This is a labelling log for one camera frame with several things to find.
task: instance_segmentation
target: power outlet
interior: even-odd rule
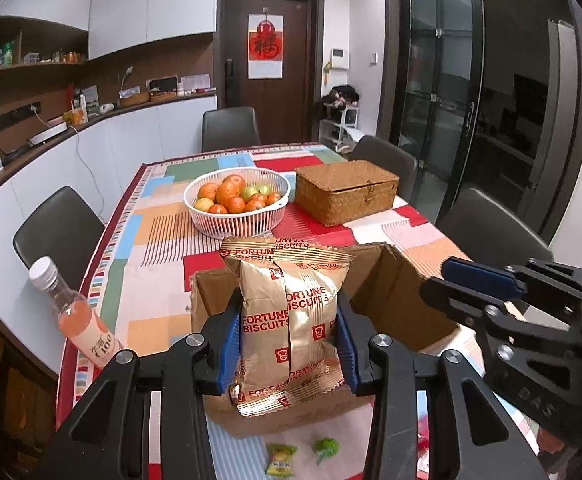
[[[42,105],[40,101],[34,103],[29,103],[28,105],[21,106],[15,110],[4,113],[0,115],[0,132],[7,128],[11,128],[22,121],[29,119],[30,117],[35,117],[36,114],[33,112],[31,107],[35,107],[38,115],[42,113]]]

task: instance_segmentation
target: gray chair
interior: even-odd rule
[[[553,253],[529,226],[484,192],[463,189],[437,227],[474,262],[503,269],[529,258],[553,261]]]
[[[260,146],[255,110],[248,106],[210,110],[202,116],[202,151]]]
[[[365,135],[356,144],[349,160],[368,160],[399,177],[398,196],[407,202],[413,192],[418,161],[395,144]]]
[[[14,235],[14,249],[29,269],[49,256],[60,275],[78,290],[104,225],[72,188],[65,186],[40,204]]]

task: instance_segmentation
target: gold foil package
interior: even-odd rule
[[[353,259],[289,238],[226,238],[220,255],[240,283],[242,415],[280,410],[343,384],[336,295]]]

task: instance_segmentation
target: dining table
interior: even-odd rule
[[[385,242],[407,257],[409,253],[440,251],[452,245],[434,225],[404,200],[395,197],[389,210],[343,225],[325,227],[294,201],[295,169],[333,164],[344,159],[321,144],[285,144],[200,153],[143,164],[124,192],[87,268],[81,292],[120,342],[139,356],[167,350],[191,330],[191,276],[223,266],[220,240],[196,230],[183,202],[185,188],[197,177],[228,168],[267,168],[283,174],[291,185],[289,203],[274,237],[297,238],[329,246]],[[439,275],[439,266],[430,269]],[[460,350],[484,373],[474,332],[458,326],[447,348]],[[70,342],[65,343],[58,382],[56,425],[98,375],[98,369]],[[149,417],[149,478],[161,479],[160,392],[151,396]],[[502,400],[507,412],[538,453],[529,424],[519,410]],[[207,417],[213,464],[219,480],[271,480],[265,475],[267,444],[297,446],[296,477],[303,480],[361,479],[372,422],[371,403],[324,422],[281,433],[234,438]],[[426,415],[426,397],[418,393],[418,418]],[[183,433],[190,428],[181,428]],[[316,464],[311,444],[327,436],[341,450]],[[426,473],[418,471],[418,478]]]

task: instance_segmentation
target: red fu character poster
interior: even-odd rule
[[[282,79],[284,17],[249,14],[249,79]]]

